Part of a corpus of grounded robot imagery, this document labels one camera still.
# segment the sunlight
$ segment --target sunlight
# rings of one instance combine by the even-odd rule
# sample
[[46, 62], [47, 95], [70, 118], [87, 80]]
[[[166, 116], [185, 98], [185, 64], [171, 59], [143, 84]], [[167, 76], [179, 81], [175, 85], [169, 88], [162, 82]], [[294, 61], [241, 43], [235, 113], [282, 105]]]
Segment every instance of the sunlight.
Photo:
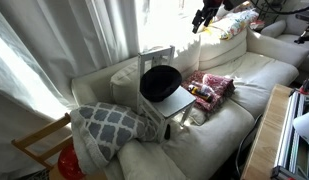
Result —
[[[185, 2], [185, 4], [185, 9], [190, 9], [192, 1], [191, 3]], [[193, 43], [193, 38], [195, 39], [191, 22], [196, 10], [191, 13], [190, 17], [184, 16], [183, 10], [178, 0], [151, 1], [150, 11], [140, 35], [140, 44], [144, 48], [142, 50], [146, 51], [158, 45], [174, 45], [175, 52], [186, 50], [188, 45]]]
[[221, 43], [221, 40], [218, 36], [214, 35], [214, 34], [210, 34], [206, 31], [201, 32], [201, 42], [206, 43], [208, 45], [217, 45]]
[[184, 126], [190, 126], [191, 122], [189, 121], [189, 119], [186, 119], [184, 122]]
[[14, 95], [16, 99], [27, 104], [34, 111], [39, 111], [53, 119], [63, 116], [68, 109], [58, 101], [38, 74], [16, 53], [0, 37], [0, 58], [2, 61], [0, 63], [4, 63], [10, 69], [7, 72], [9, 76], [4, 77], [4, 74], [6, 74], [4, 69], [2, 71], [4, 74], [0, 72], [2, 76], [0, 80], [5, 81], [5, 88], [10, 91], [6, 93]]
[[261, 34], [259, 34], [259, 33], [254, 33], [254, 35], [256, 36], [257, 39], [259, 39], [261, 37]]

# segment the fabric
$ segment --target fabric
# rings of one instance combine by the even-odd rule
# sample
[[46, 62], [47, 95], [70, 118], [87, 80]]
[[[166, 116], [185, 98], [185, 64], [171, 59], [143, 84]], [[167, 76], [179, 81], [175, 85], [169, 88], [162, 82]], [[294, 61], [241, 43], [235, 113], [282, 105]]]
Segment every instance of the fabric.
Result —
[[182, 82], [181, 86], [188, 89], [192, 81], [203, 83], [211, 87], [214, 91], [214, 93], [210, 93], [213, 97], [212, 102], [210, 103], [201, 97], [194, 95], [196, 98], [194, 107], [203, 110], [206, 113], [207, 118], [219, 110], [221, 104], [226, 100], [226, 98], [232, 96], [235, 89], [233, 79], [207, 74], [202, 71], [194, 71], [192, 76]]
[[229, 40], [255, 21], [257, 17], [258, 13], [254, 10], [228, 13], [221, 20], [210, 23], [204, 32], [220, 39]]
[[172, 123], [171, 138], [162, 148], [189, 179], [210, 179], [237, 150], [253, 124], [253, 117], [229, 99], [201, 126], [181, 129], [178, 123]]
[[156, 140], [157, 127], [128, 107], [91, 103], [71, 111], [73, 142], [83, 173], [103, 169], [132, 138]]

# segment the gray patterned pillow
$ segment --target gray patterned pillow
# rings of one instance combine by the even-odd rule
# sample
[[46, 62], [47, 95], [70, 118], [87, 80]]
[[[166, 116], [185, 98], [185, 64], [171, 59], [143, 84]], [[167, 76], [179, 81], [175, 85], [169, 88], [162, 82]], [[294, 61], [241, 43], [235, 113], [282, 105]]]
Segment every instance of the gray patterned pillow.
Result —
[[132, 138], [154, 141], [157, 134], [152, 121], [125, 106], [86, 104], [71, 111], [70, 116], [75, 152], [80, 168], [87, 174], [106, 166]]

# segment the curtain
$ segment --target curtain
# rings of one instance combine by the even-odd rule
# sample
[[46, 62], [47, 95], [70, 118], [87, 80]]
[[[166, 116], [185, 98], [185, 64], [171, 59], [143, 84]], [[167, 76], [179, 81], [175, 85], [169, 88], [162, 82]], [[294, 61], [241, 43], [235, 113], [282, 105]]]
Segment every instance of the curtain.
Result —
[[[1, 13], [33, 56], [29, 67], [40, 69], [35, 73], [45, 88], [67, 109], [76, 107], [71, 79], [136, 56], [140, 51], [137, 7], [136, 0], [0, 0]], [[27, 97], [28, 87], [20, 89]], [[13, 89], [3, 93], [19, 94]], [[33, 107], [32, 101], [22, 99], [21, 104]]]
[[42, 168], [10, 141], [76, 107], [71, 79], [137, 55], [143, 3], [0, 0], [0, 180]]
[[140, 32], [140, 47], [147, 51], [155, 46], [184, 44], [193, 35], [192, 20], [202, 0], [155, 0], [144, 8], [144, 25]]

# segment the white sofa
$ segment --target white sofa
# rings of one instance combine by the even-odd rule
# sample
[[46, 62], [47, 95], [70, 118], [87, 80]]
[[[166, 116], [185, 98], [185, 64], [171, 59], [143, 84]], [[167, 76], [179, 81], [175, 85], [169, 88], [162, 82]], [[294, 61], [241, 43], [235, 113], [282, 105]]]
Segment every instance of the white sofa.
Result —
[[[161, 144], [132, 140], [104, 168], [108, 179], [209, 179], [238, 148], [262, 114], [275, 84], [289, 85], [309, 50], [245, 29], [220, 41], [205, 33], [176, 45], [172, 65], [188, 77], [194, 70], [234, 79], [235, 94], [203, 125], [171, 123]], [[78, 105], [101, 101], [136, 106], [137, 58], [75, 78]]]
[[[294, 9], [300, 9], [301, 7], [306, 7], [308, 5], [309, 3], [299, 3]], [[285, 16], [285, 19], [279, 20], [265, 27], [261, 31], [261, 34], [284, 42], [296, 44], [294, 41], [298, 40], [307, 26], [307, 21], [297, 19], [295, 14], [291, 14]], [[309, 41], [305, 41], [304, 43], [298, 45], [309, 49]], [[306, 78], [309, 78], [309, 55], [299, 66], [298, 70], [299, 76], [295, 81], [302, 84]]]

